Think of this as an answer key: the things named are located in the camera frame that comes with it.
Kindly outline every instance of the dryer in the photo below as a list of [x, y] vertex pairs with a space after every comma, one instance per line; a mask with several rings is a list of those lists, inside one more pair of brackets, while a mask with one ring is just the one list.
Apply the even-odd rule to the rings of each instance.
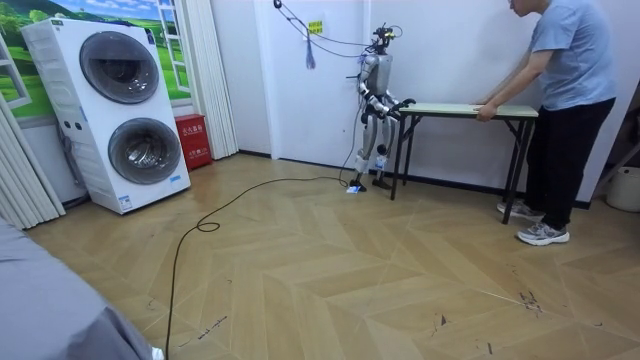
[[124, 214], [191, 185], [150, 31], [47, 19], [22, 34], [92, 201]]

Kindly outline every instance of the black pants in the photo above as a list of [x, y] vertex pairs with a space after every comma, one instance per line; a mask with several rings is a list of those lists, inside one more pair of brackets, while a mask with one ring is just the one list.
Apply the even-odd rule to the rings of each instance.
[[584, 168], [616, 99], [564, 110], [540, 109], [529, 146], [525, 204], [560, 230], [569, 224]]

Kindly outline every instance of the sneaker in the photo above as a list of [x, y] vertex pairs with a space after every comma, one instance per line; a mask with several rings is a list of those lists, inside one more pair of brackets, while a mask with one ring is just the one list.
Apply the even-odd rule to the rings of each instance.
[[563, 244], [569, 242], [569, 232], [566, 228], [556, 230], [545, 223], [539, 222], [527, 230], [519, 231], [518, 239], [534, 246], [545, 246], [553, 243]]
[[[507, 204], [498, 203], [498, 211], [504, 214], [507, 211]], [[519, 217], [536, 223], [542, 221], [544, 215], [542, 211], [531, 210], [522, 200], [516, 200], [511, 208], [511, 217]]]

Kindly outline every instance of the man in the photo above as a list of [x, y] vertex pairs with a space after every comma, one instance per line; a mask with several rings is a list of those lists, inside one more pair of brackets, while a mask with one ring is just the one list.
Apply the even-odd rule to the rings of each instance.
[[[510, 0], [520, 17], [542, 15], [523, 65], [478, 110], [489, 121], [497, 108], [539, 79], [544, 97], [527, 161], [524, 201], [512, 216], [537, 222], [518, 232], [531, 245], [569, 241], [570, 221], [584, 168], [600, 127], [615, 103], [609, 29], [592, 0]], [[504, 212], [504, 204], [498, 205]]]

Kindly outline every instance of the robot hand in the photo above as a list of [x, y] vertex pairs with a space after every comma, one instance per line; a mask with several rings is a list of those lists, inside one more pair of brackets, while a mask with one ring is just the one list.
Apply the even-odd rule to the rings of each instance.
[[411, 98], [406, 99], [401, 103], [397, 103], [389, 110], [389, 116], [392, 116], [395, 118], [396, 117], [395, 115], [399, 114], [400, 109], [408, 108], [410, 104], [415, 104], [415, 103], [416, 101]]

